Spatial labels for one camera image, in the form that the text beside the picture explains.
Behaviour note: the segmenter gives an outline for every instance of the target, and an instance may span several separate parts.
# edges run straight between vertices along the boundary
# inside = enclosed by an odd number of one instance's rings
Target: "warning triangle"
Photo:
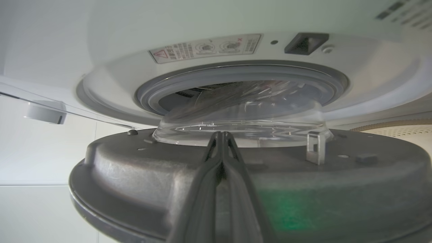
[[[155,53],[153,53],[153,56],[161,57],[161,58],[168,58],[168,55],[166,54],[165,50],[160,50]]]

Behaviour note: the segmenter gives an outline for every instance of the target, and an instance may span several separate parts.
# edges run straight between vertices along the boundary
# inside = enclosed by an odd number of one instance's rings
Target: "circular recess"
[[[338,99],[348,86],[347,77],[332,68],[294,61],[236,61],[182,69],[156,77],[136,92],[144,110],[165,115],[203,90],[233,82],[257,80],[296,81],[303,95],[325,106]]]

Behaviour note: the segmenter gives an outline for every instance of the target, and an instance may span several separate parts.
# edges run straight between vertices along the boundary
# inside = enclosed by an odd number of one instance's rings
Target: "sticker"
[[[163,64],[195,58],[253,54],[261,34],[232,35],[167,45],[150,50],[156,63]]]

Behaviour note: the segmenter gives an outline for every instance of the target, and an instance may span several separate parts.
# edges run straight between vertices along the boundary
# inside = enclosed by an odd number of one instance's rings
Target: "washing machine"
[[[0,29],[1,95],[130,128],[70,176],[117,240],[432,240],[401,137],[430,129],[431,0],[15,0]]]

